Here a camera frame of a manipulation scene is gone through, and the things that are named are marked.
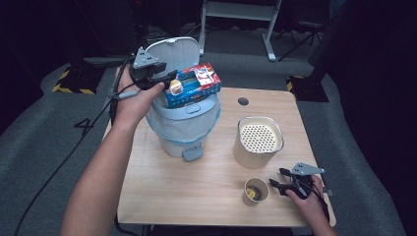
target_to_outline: bin lid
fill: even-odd
[[[200,62],[200,46],[192,37],[172,37],[156,42],[147,48],[147,52],[159,62],[165,62],[165,71],[153,75],[153,78],[166,76],[175,70],[184,70],[197,66]]]

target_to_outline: snack box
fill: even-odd
[[[165,91],[168,108],[176,108],[196,101],[221,89],[221,80],[210,63],[202,63],[179,71],[177,80],[181,83],[182,92],[176,94],[170,89]]]

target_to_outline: paper cup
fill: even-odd
[[[245,117],[238,123],[233,155],[248,169],[260,169],[284,146],[278,125],[268,117]]]
[[[245,183],[242,200],[245,205],[253,207],[265,200],[268,195],[268,184],[262,179],[252,178]]]

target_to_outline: black cable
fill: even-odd
[[[119,71],[119,74],[117,76],[117,80],[116,80],[116,84],[117,87],[120,83],[121,80],[121,76],[123,74],[124,68],[126,67],[126,65],[132,61],[132,58],[134,59],[135,57],[130,57],[128,59],[126,59],[122,65],[122,68]],[[125,88],[123,88],[121,90],[121,92],[129,87],[131,87],[134,84],[131,84]],[[117,92],[117,87],[114,88],[115,95],[113,95],[113,97],[117,96],[120,94],[120,92]],[[30,211],[30,208],[32,207],[32,205],[34,204],[34,202],[37,200],[37,198],[40,196],[40,194],[42,193],[42,191],[46,188],[46,186],[49,184],[49,182],[53,179],[53,177],[55,177],[56,173],[58,173],[58,171],[62,168],[62,166],[68,161],[68,159],[71,157],[71,155],[76,151],[76,149],[78,148],[78,146],[81,144],[81,142],[84,140],[84,138],[86,137],[86,135],[89,133],[89,131],[94,127],[94,124],[97,122],[98,118],[103,114],[103,112],[107,109],[107,107],[112,103],[112,101],[115,98],[111,98],[107,104],[104,106],[103,109],[101,109],[101,111],[99,112],[99,114],[95,117],[95,119],[92,121],[91,125],[87,125],[85,126],[85,129],[83,131],[83,134],[81,136],[81,138],[79,139],[79,141],[76,143],[76,145],[73,147],[73,149],[69,152],[69,154],[64,158],[64,160],[59,164],[59,166],[53,171],[53,173],[49,176],[49,178],[46,180],[46,182],[42,185],[42,187],[37,191],[37,193],[34,195],[33,199],[30,201],[30,204],[27,206],[27,208],[25,209],[24,214],[21,216],[21,219],[19,220],[18,226],[15,229],[15,236],[18,235],[19,230],[25,220],[25,217],[27,216],[28,212]]]
[[[323,213],[325,214],[325,217],[328,220],[328,222],[330,222],[330,215],[328,213],[328,204],[326,203],[325,199],[320,194],[319,188],[315,184],[313,184],[313,186],[317,189],[317,191],[316,191],[315,189],[313,189],[312,187],[308,186],[307,184],[305,184],[303,182],[300,182],[300,184],[309,188],[312,191],[312,193],[317,196],[320,203],[322,204]]]
[[[21,219],[19,220],[19,224],[16,227],[15,230],[15,236],[18,235],[19,230],[22,226],[22,223],[25,220],[26,215],[28,214],[31,206],[34,204],[34,202],[36,201],[36,199],[40,196],[40,194],[42,193],[42,191],[46,188],[46,186],[49,184],[49,182],[53,179],[53,177],[55,177],[56,173],[58,173],[58,171],[62,168],[62,166],[68,161],[68,159],[71,157],[71,155],[74,153],[74,151],[76,151],[76,149],[78,148],[78,146],[81,144],[81,142],[83,141],[83,139],[86,137],[86,135],[89,133],[89,131],[92,129],[92,127],[94,126],[95,122],[98,120],[98,118],[101,116],[101,114],[105,111],[105,109],[107,108],[107,106],[110,104],[110,101],[107,102],[107,104],[104,106],[104,108],[100,111],[100,113],[95,117],[94,121],[91,123],[91,126],[86,127],[86,131],[82,134],[81,138],[79,139],[79,141],[76,143],[76,145],[73,147],[73,149],[70,151],[70,153],[64,158],[64,160],[59,164],[59,166],[54,170],[54,172],[49,176],[49,178],[46,180],[46,182],[43,184],[43,186],[39,189],[39,191],[37,191],[37,193],[34,195],[33,199],[30,201],[30,204],[27,206],[27,208],[25,209],[24,214],[22,215]]]
[[[116,77],[116,82],[115,82],[115,84],[114,84],[114,88],[113,88],[113,93],[114,93],[114,94],[120,94],[120,93],[122,93],[125,89],[127,89],[127,88],[129,88],[129,87],[131,87],[131,86],[133,86],[133,85],[135,84],[135,83],[132,83],[132,84],[130,84],[130,85],[128,85],[128,86],[126,86],[126,87],[122,88],[119,92],[117,92],[117,90],[118,90],[118,88],[119,88],[120,80],[121,80],[121,78],[122,78],[122,75],[123,75],[123,72],[124,72],[124,70],[125,70],[125,68],[126,68],[126,65],[127,65],[129,62],[132,62],[134,59],[135,59],[135,57],[131,57],[131,58],[126,59],[126,60],[123,62],[123,65],[120,67],[120,69],[119,69],[119,73],[117,74],[117,77]],[[109,103],[111,103],[111,106],[110,106],[110,118],[111,118],[111,124],[113,125],[113,122],[114,122],[114,120],[116,119],[116,111],[117,111],[117,103],[118,103],[118,99],[116,99],[116,98],[111,98]],[[120,226],[120,224],[119,224],[119,219],[118,219],[118,217],[117,217],[117,212],[116,212],[116,215],[115,215],[115,217],[114,217],[114,221],[113,221],[113,223],[114,223],[115,228],[116,228],[116,229],[117,229],[120,233],[123,233],[123,234],[128,234],[128,235],[132,235],[132,236],[138,236],[138,235],[137,235],[137,234],[135,234],[134,232],[128,231],[128,230],[126,230],[126,229],[123,229],[123,228]]]

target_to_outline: strainer basket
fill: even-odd
[[[264,116],[239,120],[233,154],[248,169],[260,169],[284,147],[284,139],[276,122]]]

